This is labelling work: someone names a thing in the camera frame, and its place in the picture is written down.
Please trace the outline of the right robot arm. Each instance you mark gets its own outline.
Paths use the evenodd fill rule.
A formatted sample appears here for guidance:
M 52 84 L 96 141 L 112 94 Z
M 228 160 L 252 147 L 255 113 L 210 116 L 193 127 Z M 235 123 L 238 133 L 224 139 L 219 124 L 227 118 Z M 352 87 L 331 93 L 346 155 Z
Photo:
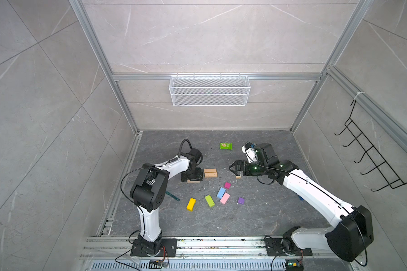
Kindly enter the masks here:
M 367 254 L 374 232 L 372 215 L 366 207 L 355 207 L 331 194 L 295 163 L 279 159 L 269 143 L 246 142 L 242 152 L 246 160 L 234 161 L 229 171 L 236 176 L 268 177 L 303 198 L 329 223 L 327 228 L 293 227 L 285 232 L 280 241 L 284 254 L 318 249 L 331 251 L 346 262 L 355 262 L 361 254 Z

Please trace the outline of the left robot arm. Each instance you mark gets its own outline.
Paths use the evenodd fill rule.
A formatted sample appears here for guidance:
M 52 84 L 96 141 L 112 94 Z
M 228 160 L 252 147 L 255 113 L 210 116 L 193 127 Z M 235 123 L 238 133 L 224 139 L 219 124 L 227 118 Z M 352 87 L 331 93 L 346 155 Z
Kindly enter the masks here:
M 203 170 L 202 152 L 192 146 L 190 140 L 182 140 L 177 155 L 159 164 L 145 163 L 142 167 L 126 173 L 121 179 L 120 190 L 138 211 L 141 229 L 138 245 L 150 256 L 162 249 L 162 230 L 159 225 L 159 207 L 167 190 L 169 179 L 181 175 L 182 181 L 200 182 Z

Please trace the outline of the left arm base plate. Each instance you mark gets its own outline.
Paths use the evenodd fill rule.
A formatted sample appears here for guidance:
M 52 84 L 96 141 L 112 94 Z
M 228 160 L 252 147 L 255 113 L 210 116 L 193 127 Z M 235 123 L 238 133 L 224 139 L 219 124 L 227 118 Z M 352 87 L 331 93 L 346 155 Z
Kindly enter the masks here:
M 162 238 L 149 242 L 138 238 L 133 241 L 131 256 L 140 257 L 174 257 L 176 255 L 178 240 L 175 238 Z

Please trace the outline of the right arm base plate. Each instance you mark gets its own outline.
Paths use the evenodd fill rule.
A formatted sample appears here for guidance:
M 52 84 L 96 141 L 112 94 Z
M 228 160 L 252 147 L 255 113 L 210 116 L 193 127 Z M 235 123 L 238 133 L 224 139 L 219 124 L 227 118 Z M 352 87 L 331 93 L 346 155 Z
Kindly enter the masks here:
M 289 238 L 271 238 L 265 236 L 263 239 L 268 256 L 312 256 L 310 248 L 298 248 Z

